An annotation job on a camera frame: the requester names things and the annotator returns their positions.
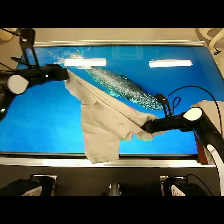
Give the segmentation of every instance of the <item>gray surface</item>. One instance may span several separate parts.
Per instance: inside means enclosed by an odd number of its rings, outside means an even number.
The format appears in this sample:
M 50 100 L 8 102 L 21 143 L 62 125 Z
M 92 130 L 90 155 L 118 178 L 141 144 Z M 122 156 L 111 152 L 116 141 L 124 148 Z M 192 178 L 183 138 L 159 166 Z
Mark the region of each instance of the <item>gray surface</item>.
M 120 183 L 124 195 L 160 196 L 160 176 L 199 176 L 214 195 L 219 195 L 219 179 L 215 168 L 51 168 L 0 166 L 0 188 L 31 174 L 57 175 L 57 195 L 98 196 L 109 193 L 109 184 Z M 192 181 L 200 185 L 197 179 Z

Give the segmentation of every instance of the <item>cloth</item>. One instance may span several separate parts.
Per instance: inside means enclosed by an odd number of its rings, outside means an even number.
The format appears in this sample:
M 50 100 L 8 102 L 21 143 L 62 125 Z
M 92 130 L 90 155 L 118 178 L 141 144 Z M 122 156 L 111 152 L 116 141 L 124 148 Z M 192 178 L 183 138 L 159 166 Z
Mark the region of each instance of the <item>cloth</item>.
M 66 88 L 82 101 L 85 152 L 92 163 L 119 159 L 120 141 L 131 140 L 133 134 L 139 140 L 151 141 L 163 133 L 150 134 L 141 129 L 146 121 L 157 118 L 153 114 L 136 111 L 69 70 L 68 74 Z

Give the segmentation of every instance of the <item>metal frame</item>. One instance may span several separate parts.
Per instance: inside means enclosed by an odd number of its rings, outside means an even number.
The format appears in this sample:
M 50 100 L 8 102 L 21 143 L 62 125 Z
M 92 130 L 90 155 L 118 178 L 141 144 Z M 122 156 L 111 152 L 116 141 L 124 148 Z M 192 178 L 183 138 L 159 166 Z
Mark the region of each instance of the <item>metal frame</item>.
M 207 47 L 205 41 L 197 40 L 80 40 L 80 41 L 49 41 L 49 42 L 36 42 L 34 47 L 60 47 L 60 46 L 119 46 L 119 45 L 168 45 L 168 46 L 199 46 Z M 149 158 L 141 157 L 134 158 L 132 155 L 129 158 L 122 158 L 127 156 L 121 155 L 121 158 L 116 161 L 92 164 L 87 159 L 77 158 L 27 158 L 34 156 L 35 153 L 0 153 L 0 164 L 2 165 L 21 165 L 21 166 L 50 166 L 50 167 L 215 167 L 215 165 L 202 165 L 195 159 L 180 159 L 180 160 L 151 160 Z M 36 156 L 52 157 L 53 154 L 38 154 Z M 81 157 L 83 154 L 68 154 L 68 157 L 77 156 Z

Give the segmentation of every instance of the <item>table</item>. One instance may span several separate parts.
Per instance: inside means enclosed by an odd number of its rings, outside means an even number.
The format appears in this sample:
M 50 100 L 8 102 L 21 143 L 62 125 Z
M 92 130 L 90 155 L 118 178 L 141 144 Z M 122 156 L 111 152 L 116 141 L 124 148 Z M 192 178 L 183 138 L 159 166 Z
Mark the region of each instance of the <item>table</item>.
M 209 50 L 200 41 L 82 41 L 37 43 L 40 65 L 58 63 L 68 58 L 106 58 L 104 69 L 125 75 L 151 94 L 167 96 L 184 85 L 206 88 L 217 100 L 224 100 L 224 82 Z M 150 68 L 152 60 L 191 60 L 192 66 Z M 85 69 L 68 67 L 76 75 L 106 91 Z M 175 114 L 210 96 L 198 89 L 183 89 L 170 98 L 182 101 Z M 144 113 L 164 117 L 163 111 L 143 108 L 121 97 L 118 100 Z M 12 103 L 0 125 L 0 151 L 8 154 L 84 155 L 80 102 L 69 94 L 63 82 L 51 82 L 28 89 Z M 189 156 L 197 154 L 192 132 L 168 131 L 151 142 L 121 142 L 120 154 L 127 156 Z

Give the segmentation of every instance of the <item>water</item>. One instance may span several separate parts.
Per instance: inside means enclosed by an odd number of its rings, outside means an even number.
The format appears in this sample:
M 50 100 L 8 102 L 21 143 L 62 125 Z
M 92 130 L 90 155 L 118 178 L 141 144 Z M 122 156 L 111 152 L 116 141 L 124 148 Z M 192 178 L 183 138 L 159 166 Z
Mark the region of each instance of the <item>water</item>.
M 217 100 L 224 100 L 224 82 L 205 47 L 174 46 L 102 46 L 51 47 L 36 49 L 40 65 L 59 63 L 64 58 L 76 58 L 77 50 L 84 58 L 106 58 L 107 69 L 125 75 L 149 94 L 167 96 L 184 85 L 199 85 L 211 91 Z M 150 68 L 148 61 L 162 59 L 188 59 L 190 67 Z M 69 67 L 76 75 L 97 88 L 107 91 L 86 70 Z M 175 114 L 189 109 L 210 96 L 199 89 L 183 89 L 175 93 L 182 101 Z M 121 96 L 114 95 L 128 106 L 164 117 L 163 111 L 150 110 Z M 0 151 L 34 153 L 84 153 L 81 129 L 80 102 L 65 89 L 63 82 L 51 82 L 28 89 L 17 96 L 7 117 L 0 125 Z M 137 140 L 121 142 L 122 154 L 196 154 L 197 148 L 191 132 L 168 131 L 151 142 Z

